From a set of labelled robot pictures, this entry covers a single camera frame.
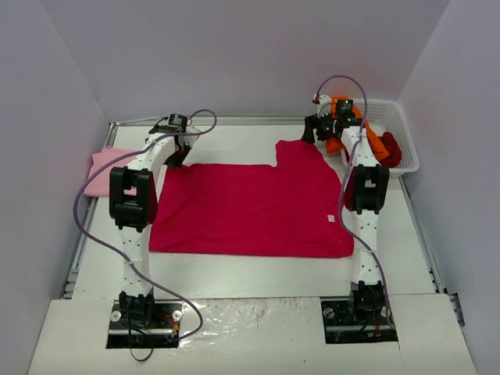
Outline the magenta t shirt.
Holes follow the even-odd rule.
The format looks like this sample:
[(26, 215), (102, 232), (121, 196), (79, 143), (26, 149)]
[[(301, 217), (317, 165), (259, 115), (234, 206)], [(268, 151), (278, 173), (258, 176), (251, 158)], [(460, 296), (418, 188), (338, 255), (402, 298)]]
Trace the magenta t shirt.
[(341, 182), (315, 145), (278, 141), (277, 164), (169, 170), (152, 225), (158, 253), (340, 259), (354, 241), (338, 222)]

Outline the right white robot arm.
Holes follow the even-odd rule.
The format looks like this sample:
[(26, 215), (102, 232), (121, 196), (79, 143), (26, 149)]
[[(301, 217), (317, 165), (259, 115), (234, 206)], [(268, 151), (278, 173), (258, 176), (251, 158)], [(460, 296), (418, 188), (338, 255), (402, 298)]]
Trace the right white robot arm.
[(354, 238), (354, 270), (351, 291), (346, 304), (348, 317), (367, 321), (386, 304), (386, 281), (377, 257), (377, 230), (380, 211), (384, 207), (390, 172), (382, 166), (370, 146), (365, 116), (355, 114), (351, 99), (332, 99), (316, 95), (315, 115), (305, 118), (302, 140), (333, 139), (340, 141), (348, 155), (345, 176), (338, 199), (338, 216), (350, 215), (351, 224), (341, 223)]

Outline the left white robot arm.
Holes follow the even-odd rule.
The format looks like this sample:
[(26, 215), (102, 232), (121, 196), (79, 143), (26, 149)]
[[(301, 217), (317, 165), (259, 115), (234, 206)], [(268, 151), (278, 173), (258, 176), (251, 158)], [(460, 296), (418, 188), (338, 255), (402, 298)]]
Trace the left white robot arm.
[(171, 114), (148, 132), (145, 146), (125, 166), (109, 175), (109, 214), (114, 220), (126, 258), (120, 308), (140, 327), (157, 317), (149, 267), (149, 237), (158, 212), (156, 182), (163, 166), (179, 168), (198, 139), (192, 118)]

